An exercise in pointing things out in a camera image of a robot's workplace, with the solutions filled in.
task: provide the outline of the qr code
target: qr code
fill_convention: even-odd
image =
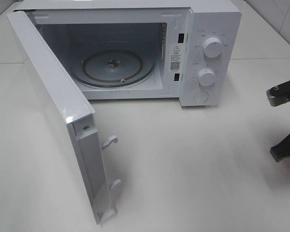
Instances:
[[[171,70],[179,70],[180,62],[171,62]]]

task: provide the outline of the screw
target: screw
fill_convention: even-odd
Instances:
[[[89,130],[89,126],[83,127],[83,131],[88,131],[88,130]]]
[[[107,62],[106,65],[107,65],[108,67],[116,68],[116,67],[119,66],[119,64],[120,64],[120,60],[111,59],[111,60],[109,60],[109,61]]]

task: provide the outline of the black object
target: black object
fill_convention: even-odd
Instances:
[[[174,81],[179,81],[179,73],[174,74]]]
[[[183,33],[178,34],[178,42],[180,44],[182,44],[184,42],[184,37],[185,37],[185,34],[183,34]]]
[[[271,106],[279,106],[290,102],[290,81],[275,86],[266,91]],[[276,162],[290,157],[290,134],[279,144],[271,148],[271,154]]]

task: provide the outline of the microwave door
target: microwave door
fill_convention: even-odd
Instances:
[[[43,113],[86,189],[97,224],[113,215],[94,109],[23,11],[7,14]],[[104,143],[103,149],[115,137]]]

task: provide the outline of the turntable plate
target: turntable plate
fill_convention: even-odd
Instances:
[[[121,87],[148,77],[155,67],[154,59],[136,51],[129,43],[108,42],[83,48],[73,54],[72,76],[95,87]]]

